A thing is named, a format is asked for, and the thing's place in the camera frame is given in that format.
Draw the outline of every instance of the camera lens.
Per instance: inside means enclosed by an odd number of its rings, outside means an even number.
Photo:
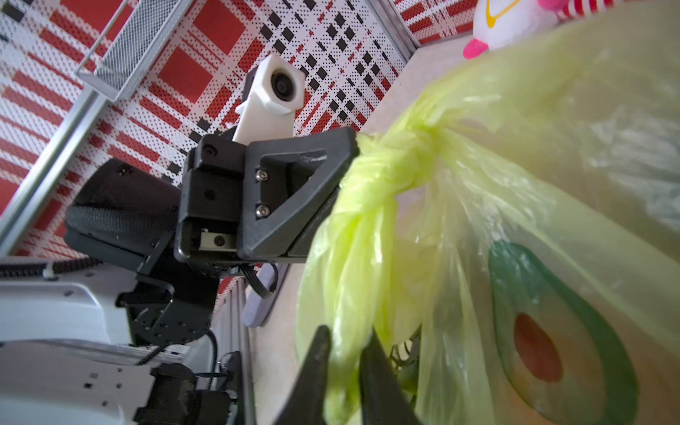
[[[289,102],[295,94],[293,81],[284,73],[275,73],[271,76],[271,87],[276,97],[282,101]]]

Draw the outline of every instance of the plastic bag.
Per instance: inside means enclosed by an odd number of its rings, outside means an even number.
[[[360,136],[299,294],[298,352],[332,330],[329,425],[371,330],[420,325],[425,425],[680,422],[678,17],[564,25]]]

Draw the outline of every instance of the pink plush toy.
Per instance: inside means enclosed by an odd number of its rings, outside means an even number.
[[[557,25],[559,12],[569,0],[479,0],[472,39],[463,50],[465,59],[486,50],[502,48],[516,40]]]

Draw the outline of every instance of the avocado print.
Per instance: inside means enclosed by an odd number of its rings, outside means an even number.
[[[498,354],[519,396],[556,424],[633,423],[637,379],[605,319],[522,245],[494,242],[488,266]]]

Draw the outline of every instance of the checkered pattern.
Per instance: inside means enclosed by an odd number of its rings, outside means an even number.
[[[420,44],[468,33],[473,28],[477,0],[391,0]],[[570,0],[558,16],[561,20],[590,16],[629,0]]]
[[[8,0],[3,6],[0,209],[81,93],[71,73],[119,4]],[[136,5],[130,2],[95,59]],[[19,254],[81,255],[62,239],[65,210],[112,156],[179,185],[187,151],[202,135],[238,123],[243,79],[272,52],[307,76],[295,135],[360,129],[405,65],[363,0],[195,0],[137,92],[104,111]]]
[[[472,31],[477,0],[391,0],[420,44]]]

